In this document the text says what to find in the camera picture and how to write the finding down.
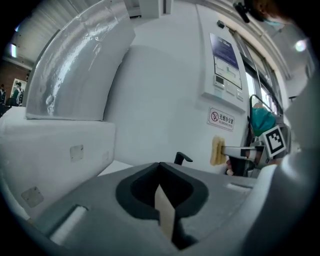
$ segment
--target no smoking sign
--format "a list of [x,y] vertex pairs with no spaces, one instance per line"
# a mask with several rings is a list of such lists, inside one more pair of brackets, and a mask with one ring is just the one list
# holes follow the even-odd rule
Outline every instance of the no smoking sign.
[[234,130],[235,118],[228,113],[210,107],[207,124],[232,132]]

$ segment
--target person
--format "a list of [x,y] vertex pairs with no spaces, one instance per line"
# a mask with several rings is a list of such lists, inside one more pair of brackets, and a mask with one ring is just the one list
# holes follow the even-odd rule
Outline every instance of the person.
[[6,102],[6,90],[5,90],[5,85],[1,84],[0,88],[0,105],[4,105]]
[[21,88],[21,82],[17,82],[16,89],[14,90],[12,97],[16,100],[16,103],[18,104],[18,106],[22,105],[24,93],[25,93],[25,91]]

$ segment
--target no smoking symbol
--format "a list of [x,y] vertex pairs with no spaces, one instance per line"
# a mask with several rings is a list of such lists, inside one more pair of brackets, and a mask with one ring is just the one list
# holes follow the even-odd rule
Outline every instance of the no smoking symbol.
[[217,112],[212,112],[212,114],[211,114],[211,119],[212,119],[214,122],[218,121],[218,119],[219,119],[218,113],[217,113]]

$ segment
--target black and white square marker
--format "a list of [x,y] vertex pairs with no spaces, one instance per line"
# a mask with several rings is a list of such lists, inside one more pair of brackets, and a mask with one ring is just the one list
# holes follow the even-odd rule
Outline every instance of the black and white square marker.
[[262,135],[269,158],[286,150],[284,137],[278,125],[270,130],[265,131]]

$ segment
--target gray surface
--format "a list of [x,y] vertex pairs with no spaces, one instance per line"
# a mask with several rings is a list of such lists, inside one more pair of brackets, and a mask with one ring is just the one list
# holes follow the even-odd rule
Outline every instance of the gray surface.
[[47,237],[75,205],[88,208],[63,244],[80,255],[167,255],[177,251],[155,220],[131,217],[117,202],[121,180],[150,166],[145,164],[92,178],[38,219],[35,226]]
[[[202,181],[209,190],[207,202],[198,214],[181,220],[185,233],[197,240],[205,238],[228,221],[238,211],[257,181],[253,178],[209,173],[174,163],[167,164]],[[232,189],[233,186],[227,187],[228,184],[240,185],[251,189],[240,192]]]

